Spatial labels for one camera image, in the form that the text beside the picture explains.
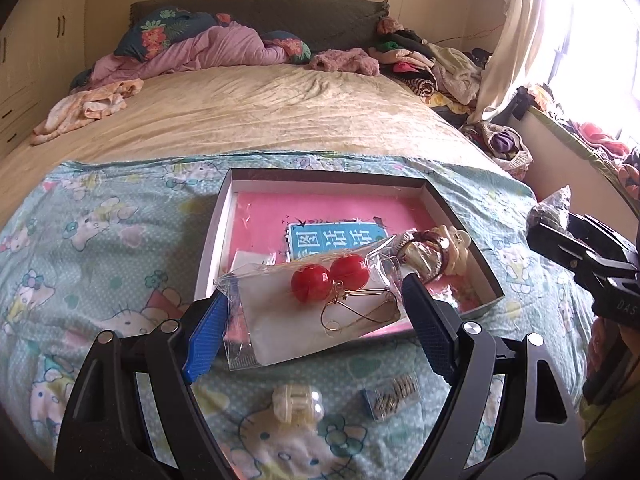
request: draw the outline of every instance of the wardrobe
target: wardrobe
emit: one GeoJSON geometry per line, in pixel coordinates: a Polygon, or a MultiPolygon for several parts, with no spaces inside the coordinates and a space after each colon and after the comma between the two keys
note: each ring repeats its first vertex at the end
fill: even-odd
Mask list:
{"type": "Polygon", "coordinates": [[[84,70],[84,1],[19,0],[0,30],[0,164],[84,70]]]}

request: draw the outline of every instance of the light blue bedsheet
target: light blue bedsheet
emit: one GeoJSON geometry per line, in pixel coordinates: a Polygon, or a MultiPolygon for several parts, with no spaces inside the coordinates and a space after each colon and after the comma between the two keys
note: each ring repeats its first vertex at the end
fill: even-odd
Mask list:
{"type": "MultiPolygon", "coordinates": [[[[193,298],[216,193],[229,168],[301,168],[427,177],[462,220],[505,298],[482,318],[494,335],[539,332],[574,402],[584,380],[590,295],[528,250],[530,189],[498,174],[401,157],[251,153],[88,166],[47,175],[0,234],[0,402],[52,465],[66,399],[95,335],[151,330],[193,298]]],[[[147,380],[150,434],[171,462],[147,380]]],[[[486,452],[501,391],[494,379],[470,462],[486,452]]],[[[217,359],[194,391],[223,450],[248,478],[402,478],[433,426],[448,386],[412,339],[371,343],[267,368],[229,372],[217,359]],[[415,372],[422,402],[373,422],[360,395],[390,374],[415,372]],[[280,426],[274,386],[313,384],[327,415],[280,426]]]]}

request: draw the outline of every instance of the pink paper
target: pink paper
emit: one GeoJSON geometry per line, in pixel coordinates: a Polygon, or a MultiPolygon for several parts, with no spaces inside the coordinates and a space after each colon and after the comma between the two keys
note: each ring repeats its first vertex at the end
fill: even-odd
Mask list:
{"type": "MultiPolygon", "coordinates": [[[[231,263],[236,251],[242,250],[260,254],[276,253],[276,263],[283,263],[289,250],[286,239],[289,224],[353,220],[374,222],[376,218],[382,220],[389,235],[409,229],[423,231],[436,227],[424,205],[416,199],[376,195],[240,192],[236,199],[227,261],[231,263]]],[[[463,276],[442,276],[431,282],[428,289],[439,299],[454,300],[459,312],[480,305],[463,276]]],[[[241,326],[244,324],[236,323],[236,328],[241,326]]],[[[386,335],[410,328],[409,320],[403,319],[366,336],[386,335]]],[[[230,327],[227,338],[246,342],[246,336],[242,336],[241,332],[230,327]]]]}

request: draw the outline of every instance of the drawer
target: drawer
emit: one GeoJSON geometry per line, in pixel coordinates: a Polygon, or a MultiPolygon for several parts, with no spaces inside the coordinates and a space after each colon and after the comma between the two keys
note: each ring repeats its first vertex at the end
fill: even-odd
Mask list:
{"type": "Polygon", "coordinates": [[[0,131],[17,121],[38,102],[34,85],[29,84],[0,103],[0,131]]]}
{"type": "Polygon", "coordinates": [[[38,119],[29,112],[35,109],[36,107],[33,105],[28,110],[24,110],[21,116],[0,129],[0,158],[7,156],[12,149],[31,135],[34,127],[38,124],[38,119]]]}

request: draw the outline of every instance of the white curtain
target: white curtain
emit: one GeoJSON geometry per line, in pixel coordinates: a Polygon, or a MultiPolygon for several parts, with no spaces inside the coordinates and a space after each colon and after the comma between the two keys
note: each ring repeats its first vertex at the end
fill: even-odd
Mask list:
{"type": "Polygon", "coordinates": [[[511,0],[500,40],[478,92],[478,106],[469,123],[489,120],[509,103],[526,81],[542,44],[545,0],[511,0]]]}

